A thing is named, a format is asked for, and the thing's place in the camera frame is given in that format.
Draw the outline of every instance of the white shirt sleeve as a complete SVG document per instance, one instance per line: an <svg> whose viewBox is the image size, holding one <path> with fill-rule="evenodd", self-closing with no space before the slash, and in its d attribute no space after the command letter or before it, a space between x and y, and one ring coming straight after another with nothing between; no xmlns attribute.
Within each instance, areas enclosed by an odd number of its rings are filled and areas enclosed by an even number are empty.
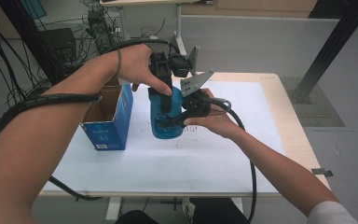
<svg viewBox="0 0 358 224"><path fill-rule="evenodd" d="M358 224L348 210L340 203L322 202L317 204L308 216L307 224Z"/></svg>

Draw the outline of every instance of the blue box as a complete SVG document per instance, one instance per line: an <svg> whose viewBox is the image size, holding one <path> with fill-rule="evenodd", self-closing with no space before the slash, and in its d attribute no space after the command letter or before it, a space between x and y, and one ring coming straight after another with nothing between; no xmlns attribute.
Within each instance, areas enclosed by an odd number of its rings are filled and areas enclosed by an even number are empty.
<svg viewBox="0 0 358 224"><path fill-rule="evenodd" d="M80 126L95 149L124 150L133 103L131 86L105 86L102 95L101 102L90 106Z"/></svg>

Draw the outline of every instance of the black post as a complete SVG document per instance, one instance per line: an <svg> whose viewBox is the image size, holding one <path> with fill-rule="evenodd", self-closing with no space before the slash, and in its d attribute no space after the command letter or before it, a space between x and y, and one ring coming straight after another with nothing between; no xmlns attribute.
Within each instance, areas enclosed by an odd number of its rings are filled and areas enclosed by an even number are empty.
<svg viewBox="0 0 358 224"><path fill-rule="evenodd" d="M358 0L352 1L347 12L339 20L306 75L289 96L295 104L310 104L310 93L316 83L336 58L339 51L358 27Z"/></svg>
<svg viewBox="0 0 358 224"><path fill-rule="evenodd" d="M55 85L63 80L62 71L55 63L50 51L40 38L33 19L21 4L21 0L0 0L0 7L16 28L28 49L45 72L48 80Z"/></svg>

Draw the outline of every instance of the cardboard box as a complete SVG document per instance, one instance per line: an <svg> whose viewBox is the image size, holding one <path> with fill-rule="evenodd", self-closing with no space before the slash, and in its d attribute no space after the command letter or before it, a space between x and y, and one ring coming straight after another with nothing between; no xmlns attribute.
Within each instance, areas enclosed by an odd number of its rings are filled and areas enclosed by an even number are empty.
<svg viewBox="0 0 358 224"><path fill-rule="evenodd" d="M80 126L95 149L124 150L133 103L131 86L110 84L103 87L103 99L91 105Z"/></svg>

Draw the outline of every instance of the right arm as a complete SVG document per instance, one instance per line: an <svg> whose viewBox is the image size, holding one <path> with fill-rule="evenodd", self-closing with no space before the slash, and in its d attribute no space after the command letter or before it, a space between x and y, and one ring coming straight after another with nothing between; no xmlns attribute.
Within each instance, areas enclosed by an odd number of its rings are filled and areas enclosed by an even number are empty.
<svg viewBox="0 0 358 224"><path fill-rule="evenodd" d="M336 196L310 171L267 147L227 114L185 120L185 125L200 125L232 140L269 182L305 216L322 202L338 202Z"/></svg>

